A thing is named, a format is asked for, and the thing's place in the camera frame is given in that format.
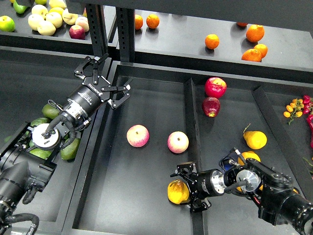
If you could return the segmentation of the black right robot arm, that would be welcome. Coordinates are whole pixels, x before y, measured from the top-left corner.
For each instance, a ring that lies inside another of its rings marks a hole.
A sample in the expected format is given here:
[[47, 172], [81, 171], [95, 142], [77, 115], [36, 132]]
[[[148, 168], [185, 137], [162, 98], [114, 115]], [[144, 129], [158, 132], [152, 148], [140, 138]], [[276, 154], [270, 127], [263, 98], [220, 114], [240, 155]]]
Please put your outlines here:
[[192, 212], [211, 207], [209, 197], [232, 193], [251, 200], [258, 217], [273, 226], [290, 224], [301, 235], [313, 233], [313, 205], [293, 186], [291, 177], [277, 172], [253, 158], [244, 158], [233, 148], [219, 161], [220, 169], [197, 171], [196, 162], [177, 165], [175, 173], [187, 183]]

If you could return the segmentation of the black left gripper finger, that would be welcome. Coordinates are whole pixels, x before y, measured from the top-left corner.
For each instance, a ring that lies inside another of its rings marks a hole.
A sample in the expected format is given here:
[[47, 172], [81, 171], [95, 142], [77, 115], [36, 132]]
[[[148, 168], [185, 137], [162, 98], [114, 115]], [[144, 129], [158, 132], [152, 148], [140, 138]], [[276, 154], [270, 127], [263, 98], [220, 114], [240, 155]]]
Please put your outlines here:
[[112, 109], [118, 108], [130, 97], [132, 78], [128, 79], [122, 86], [113, 86], [107, 83], [100, 88], [100, 100], [110, 105]]
[[91, 80], [92, 82], [98, 82], [99, 72], [98, 69], [101, 64], [105, 63], [105, 60], [109, 57], [108, 53], [103, 56], [95, 56], [91, 58], [87, 56], [83, 62], [74, 70], [74, 75], [83, 81]]

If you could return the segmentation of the green avocado under arm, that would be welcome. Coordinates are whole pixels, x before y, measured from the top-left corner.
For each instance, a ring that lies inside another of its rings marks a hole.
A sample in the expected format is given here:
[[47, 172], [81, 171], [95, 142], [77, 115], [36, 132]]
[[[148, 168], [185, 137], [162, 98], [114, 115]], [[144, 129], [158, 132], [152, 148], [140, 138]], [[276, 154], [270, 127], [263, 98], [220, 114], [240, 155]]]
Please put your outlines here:
[[50, 150], [42, 150], [42, 149], [39, 149], [39, 148], [34, 148], [32, 150], [29, 151], [30, 154], [34, 155], [34, 156], [37, 156], [41, 159], [48, 159], [48, 157], [51, 155], [52, 151]]

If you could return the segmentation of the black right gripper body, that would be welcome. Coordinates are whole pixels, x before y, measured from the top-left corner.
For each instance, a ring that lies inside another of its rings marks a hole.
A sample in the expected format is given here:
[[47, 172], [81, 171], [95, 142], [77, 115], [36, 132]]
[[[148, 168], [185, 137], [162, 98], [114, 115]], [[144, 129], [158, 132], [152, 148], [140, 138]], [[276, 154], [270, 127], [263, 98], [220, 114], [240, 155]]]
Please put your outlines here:
[[218, 169], [192, 172], [190, 180], [188, 186], [192, 204], [199, 204], [205, 198], [224, 194], [224, 175]]

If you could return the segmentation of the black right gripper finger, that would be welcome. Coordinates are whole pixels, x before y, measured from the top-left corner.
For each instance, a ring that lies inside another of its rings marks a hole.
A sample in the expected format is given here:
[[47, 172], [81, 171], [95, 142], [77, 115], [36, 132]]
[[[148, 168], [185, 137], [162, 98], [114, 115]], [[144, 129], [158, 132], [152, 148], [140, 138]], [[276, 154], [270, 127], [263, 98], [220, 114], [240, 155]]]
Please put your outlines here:
[[189, 207], [190, 212], [203, 212], [212, 206], [207, 197], [204, 199], [195, 198], [193, 201], [189, 200], [186, 204]]
[[184, 162], [177, 165], [177, 169], [170, 177], [180, 176], [189, 183], [195, 183], [197, 180], [196, 162]]

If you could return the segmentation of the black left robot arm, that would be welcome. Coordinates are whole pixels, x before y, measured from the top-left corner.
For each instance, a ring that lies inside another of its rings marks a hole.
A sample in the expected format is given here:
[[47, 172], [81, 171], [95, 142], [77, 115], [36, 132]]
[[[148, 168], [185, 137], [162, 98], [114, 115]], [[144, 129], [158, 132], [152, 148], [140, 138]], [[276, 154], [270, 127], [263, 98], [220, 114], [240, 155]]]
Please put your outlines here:
[[38, 216], [16, 214], [19, 202], [29, 204], [51, 179], [58, 153], [69, 147], [91, 123], [92, 115], [103, 105], [118, 108], [130, 97], [130, 84], [114, 86], [100, 75], [99, 66], [108, 58], [86, 57], [75, 69], [80, 86], [61, 106], [53, 100], [48, 104], [58, 114], [50, 123], [23, 124], [0, 150], [0, 232], [5, 234], [12, 224], [29, 221], [28, 234], [39, 226]]

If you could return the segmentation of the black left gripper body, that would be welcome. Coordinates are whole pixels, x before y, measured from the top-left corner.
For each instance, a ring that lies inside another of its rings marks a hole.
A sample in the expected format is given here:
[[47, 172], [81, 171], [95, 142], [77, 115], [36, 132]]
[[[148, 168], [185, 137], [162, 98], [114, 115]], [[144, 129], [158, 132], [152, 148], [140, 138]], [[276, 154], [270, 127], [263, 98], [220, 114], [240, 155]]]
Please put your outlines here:
[[100, 79], [98, 84], [86, 80], [67, 98], [66, 112], [72, 117], [91, 117], [114, 91], [115, 88], [105, 79]]

